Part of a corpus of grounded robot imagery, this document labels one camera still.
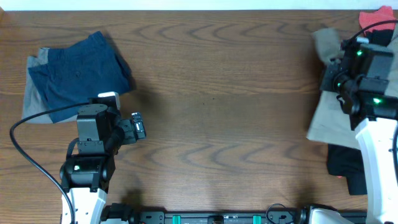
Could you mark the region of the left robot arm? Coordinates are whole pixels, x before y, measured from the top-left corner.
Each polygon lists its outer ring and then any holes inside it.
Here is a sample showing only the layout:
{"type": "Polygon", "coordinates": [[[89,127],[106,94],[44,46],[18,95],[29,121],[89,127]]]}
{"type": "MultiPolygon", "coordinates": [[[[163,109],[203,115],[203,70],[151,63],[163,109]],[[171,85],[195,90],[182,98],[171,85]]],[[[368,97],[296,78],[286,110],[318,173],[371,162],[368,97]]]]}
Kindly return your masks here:
{"type": "Polygon", "coordinates": [[[116,169],[114,157],[123,145],[146,137],[143,118],[133,113],[122,119],[119,110],[104,104],[82,106],[77,116],[78,138],[70,143],[60,169],[62,223],[134,223],[128,205],[106,204],[116,169]]]}

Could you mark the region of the khaki shorts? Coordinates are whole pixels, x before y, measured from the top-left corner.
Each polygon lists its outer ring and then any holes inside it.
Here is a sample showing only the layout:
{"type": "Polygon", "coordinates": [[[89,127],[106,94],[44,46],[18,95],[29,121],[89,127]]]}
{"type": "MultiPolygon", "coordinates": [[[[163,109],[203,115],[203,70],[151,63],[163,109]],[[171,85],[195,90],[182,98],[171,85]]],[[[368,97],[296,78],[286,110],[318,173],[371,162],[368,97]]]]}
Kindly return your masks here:
{"type": "MultiPolygon", "coordinates": [[[[361,43],[368,42],[365,37],[357,38],[361,43]]],[[[341,45],[344,40],[340,40],[336,30],[320,29],[313,33],[313,39],[318,57],[325,66],[334,60],[342,61],[344,50],[341,45]]],[[[389,84],[385,94],[397,98],[397,49],[393,44],[389,44],[388,47],[393,50],[395,59],[389,73],[389,84]]],[[[335,92],[321,91],[320,101],[313,115],[307,137],[311,141],[357,148],[355,129],[350,128],[349,116],[344,114],[340,108],[336,96],[335,92]]]]}

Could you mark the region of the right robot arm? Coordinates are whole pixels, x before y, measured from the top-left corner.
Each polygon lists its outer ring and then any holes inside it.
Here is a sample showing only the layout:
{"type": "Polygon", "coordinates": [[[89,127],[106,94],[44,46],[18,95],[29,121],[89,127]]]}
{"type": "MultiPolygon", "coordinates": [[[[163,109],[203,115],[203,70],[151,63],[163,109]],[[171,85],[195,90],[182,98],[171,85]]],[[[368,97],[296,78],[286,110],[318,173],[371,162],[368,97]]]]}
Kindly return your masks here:
{"type": "Polygon", "coordinates": [[[397,223],[397,98],[385,94],[392,50],[357,40],[343,42],[341,61],[326,67],[320,89],[335,92],[361,151],[366,223],[397,223]]]}

